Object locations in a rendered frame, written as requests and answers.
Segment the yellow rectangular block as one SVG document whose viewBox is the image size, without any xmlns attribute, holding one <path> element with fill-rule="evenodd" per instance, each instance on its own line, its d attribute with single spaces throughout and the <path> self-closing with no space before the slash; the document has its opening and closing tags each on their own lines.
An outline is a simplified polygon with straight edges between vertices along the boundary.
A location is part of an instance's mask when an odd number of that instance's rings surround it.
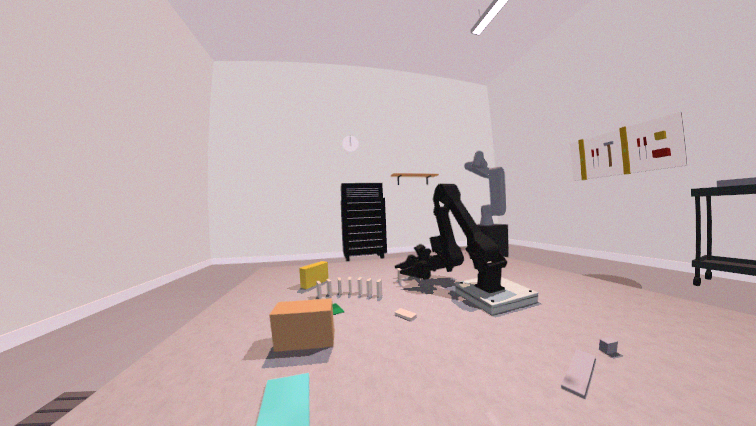
<svg viewBox="0 0 756 426">
<path fill-rule="evenodd" d="M 300 270 L 300 288 L 309 289 L 316 285 L 316 281 L 323 283 L 328 279 L 328 262 L 318 262 L 313 265 L 306 265 Z"/>
</svg>

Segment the orange-brown box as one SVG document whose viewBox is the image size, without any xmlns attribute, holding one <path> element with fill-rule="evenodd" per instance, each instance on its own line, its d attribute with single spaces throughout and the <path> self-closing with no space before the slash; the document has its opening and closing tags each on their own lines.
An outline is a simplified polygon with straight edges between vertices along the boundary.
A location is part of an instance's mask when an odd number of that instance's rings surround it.
<svg viewBox="0 0 756 426">
<path fill-rule="evenodd" d="M 333 347 L 332 298 L 278 302 L 269 317 L 274 352 Z"/>
</svg>

